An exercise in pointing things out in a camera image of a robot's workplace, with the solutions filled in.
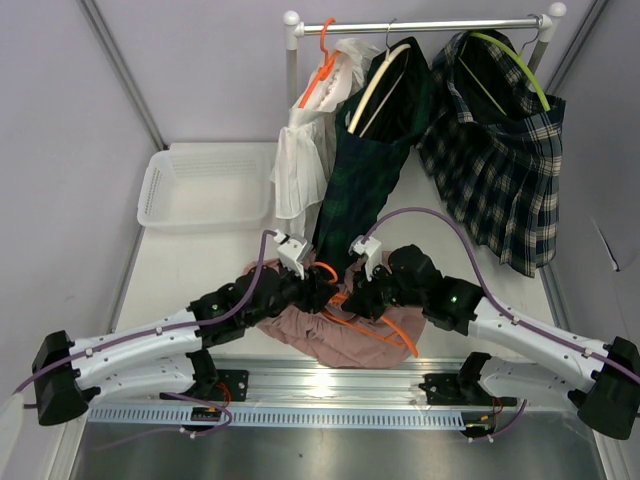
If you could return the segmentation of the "pink garment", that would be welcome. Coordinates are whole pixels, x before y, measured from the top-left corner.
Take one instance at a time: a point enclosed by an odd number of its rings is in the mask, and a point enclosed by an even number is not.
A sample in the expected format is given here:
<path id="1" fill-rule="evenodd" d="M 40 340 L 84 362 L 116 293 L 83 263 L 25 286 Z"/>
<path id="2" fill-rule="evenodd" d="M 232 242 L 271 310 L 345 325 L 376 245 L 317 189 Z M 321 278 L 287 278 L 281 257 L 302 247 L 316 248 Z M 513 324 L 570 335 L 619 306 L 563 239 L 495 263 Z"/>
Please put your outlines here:
<path id="1" fill-rule="evenodd" d="M 347 269 L 344 279 L 339 283 L 340 293 L 351 293 L 353 275 L 359 270 L 359 264 Z M 336 315 L 353 319 L 363 326 L 368 323 L 367 320 L 372 320 L 345 312 L 341 307 L 327 307 Z M 419 308 L 390 307 L 382 316 L 397 323 L 418 347 L 426 325 Z M 331 368 L 388 369 L 413 357 L 407 348 L 394 347 L 334 323 L 320 313 L 302 312 L 294 306 L 289 306 L 274 318 L 261 321 L 257 328 Z M 382 322 L 376 322 L 369 328 L 383 335 L 389 331 Z"/>

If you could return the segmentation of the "navy white plaid skirt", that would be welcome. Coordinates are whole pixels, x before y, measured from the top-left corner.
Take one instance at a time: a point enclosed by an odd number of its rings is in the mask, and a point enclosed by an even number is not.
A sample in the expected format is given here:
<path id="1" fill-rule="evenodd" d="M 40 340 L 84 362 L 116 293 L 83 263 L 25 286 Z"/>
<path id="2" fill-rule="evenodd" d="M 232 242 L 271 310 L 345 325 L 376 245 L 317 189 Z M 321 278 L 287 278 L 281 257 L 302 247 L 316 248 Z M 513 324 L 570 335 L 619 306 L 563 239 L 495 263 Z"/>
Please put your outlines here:
<path id="1" fill-rule="evenodd" d="M 479 121 L 456 88 L 463 32 L 432 62 L 429 122 L 418 145 L 449 215 L 499 262 L 532 277 L 556 253 L 566 103 L 520 120 Z"/>

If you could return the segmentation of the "lime green hanger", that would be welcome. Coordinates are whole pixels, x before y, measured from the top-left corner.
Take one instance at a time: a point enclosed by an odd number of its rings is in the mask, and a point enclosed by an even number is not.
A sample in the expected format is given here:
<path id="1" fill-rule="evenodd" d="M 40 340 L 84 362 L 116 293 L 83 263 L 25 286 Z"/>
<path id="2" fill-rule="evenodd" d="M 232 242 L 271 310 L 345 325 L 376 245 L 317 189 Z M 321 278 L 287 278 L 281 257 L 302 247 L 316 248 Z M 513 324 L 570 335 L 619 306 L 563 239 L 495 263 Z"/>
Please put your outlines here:
<path id="1" fill-rule="evenodd" d="M 471 31 L 455 57 L 456 88 L 483 123 L 548 112 L 551 102 L 531 68 L 496 30 Z"/>

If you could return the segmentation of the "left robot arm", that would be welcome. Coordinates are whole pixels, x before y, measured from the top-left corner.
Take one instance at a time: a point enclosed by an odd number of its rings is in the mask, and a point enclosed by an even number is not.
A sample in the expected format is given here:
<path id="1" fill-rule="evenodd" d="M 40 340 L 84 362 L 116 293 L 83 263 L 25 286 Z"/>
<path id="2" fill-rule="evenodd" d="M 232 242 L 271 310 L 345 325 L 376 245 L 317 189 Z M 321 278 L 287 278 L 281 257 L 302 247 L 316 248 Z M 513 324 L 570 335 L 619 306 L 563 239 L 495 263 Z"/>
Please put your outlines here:
<path id="1" fill-rule="evenodd" d="M 38 422 L 54 426 L 74 420 L 108 394 L 124 391 L 129 385 L 124 374 L 168 357 L 184 360 L 189 369 L 172 386 L 136 379 L 132 385 L 137 392 L 163 399 L 207 399 L 218 380 L 209 348 L 241 338 L 290 306 L 317 313 L 337 291 L 337 276 L 322 267 L 297 275 L 283 266 L 255 266 L 177 313 L 138 329 L 87 339 L 53 332 L 32 363 Z"/>

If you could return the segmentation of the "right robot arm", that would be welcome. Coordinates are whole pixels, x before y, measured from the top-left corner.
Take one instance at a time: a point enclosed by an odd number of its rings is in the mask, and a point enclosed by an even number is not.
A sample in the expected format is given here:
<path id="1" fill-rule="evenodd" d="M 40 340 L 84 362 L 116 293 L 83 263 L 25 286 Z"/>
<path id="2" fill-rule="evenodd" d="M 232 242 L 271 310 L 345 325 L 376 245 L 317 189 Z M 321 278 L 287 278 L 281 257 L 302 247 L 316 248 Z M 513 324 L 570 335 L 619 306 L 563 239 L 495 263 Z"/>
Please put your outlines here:
<path id="1" fill-rule="evenodd" d="M 500 345 L 527 359 L 518 367 L 490 354 L 470 354 L 456 380 L 464 401 L 537 400 L 575 412 L 609 438 L 630 438 L 639 416 L 639 349 L 633 342 L 616 337 L 606 343 L 523 315 L 493 297 L 483 283 L 442 275 L 415 245 L 384 258 L 379 241 L 357 238 L 350 250 L 364 264 L 344 310 L 378 319 L 391 306 L 419 308 L 441 330 Z"/>

